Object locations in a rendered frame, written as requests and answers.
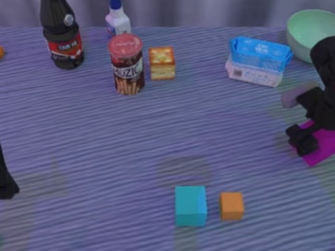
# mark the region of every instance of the table surface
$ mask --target table surface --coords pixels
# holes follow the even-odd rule
[[[39,28],[1,28],[0,138],[21,187],[0,202],[4,251],[328,251],[334,158],[308,168],[287,145],[301,108],[279,93],[319,81],[293,59],[278,88],[230,80],[228,40],[285,43],[284,29],[138,28],[146,87],[117,95],[104,28],[82,29],[84,63],[56,68]],[[176,79],[152,82],[148,48],[173,45]],[[174,186],[204,185],[202,228],[175,228]],[[240,222],[219,193],[241,191]]]

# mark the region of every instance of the teal block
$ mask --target teal block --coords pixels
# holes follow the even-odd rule
[[[204,186],[175,187],[175,224],[204,226],[207,219],[206,189]]]

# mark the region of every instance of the bowl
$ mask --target bowl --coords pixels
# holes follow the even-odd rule
[[[331,36],[335,36],[335,14],[326,10],[302,10],[287,22],[287,43],[294,55],[307,63],[312,62],[309,56],[312,47]]]

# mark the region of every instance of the orange object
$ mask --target orange object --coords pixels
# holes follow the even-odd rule
[[[0,60],[4,57],[5,55],[5,49],[0,46]]]
[[[149,60],[152,80],[174,79],[176,63],[172,47],[150,48]]]
[[[243,195],[241,192],[222,192],[220,212],[223,221],[242,220],[244,215]]]

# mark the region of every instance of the gray block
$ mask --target gray block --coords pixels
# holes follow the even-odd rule
[[[294,89],[281,93],[282,106],[286,109],[295,107],[298,105],[296,98],[315,87],[319,87],[319,84],[314,81],[308,81]]]

